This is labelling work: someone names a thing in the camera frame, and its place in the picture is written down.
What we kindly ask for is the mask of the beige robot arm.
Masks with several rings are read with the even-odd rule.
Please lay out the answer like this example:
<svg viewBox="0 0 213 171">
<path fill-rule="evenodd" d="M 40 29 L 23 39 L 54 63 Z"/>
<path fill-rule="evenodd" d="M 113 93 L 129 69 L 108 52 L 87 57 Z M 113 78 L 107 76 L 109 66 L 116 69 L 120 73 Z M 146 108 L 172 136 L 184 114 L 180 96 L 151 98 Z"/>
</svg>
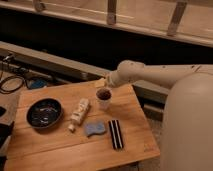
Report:
<svg viewBox="0 0 213 171">
<path fill-rule="evenodd" d="M 161 171 L 213 171 L 213 64 L 146 65 L 124 60 L 97 83 L 110 88 L 139 80 L 169 90 Z"/>
</svg>

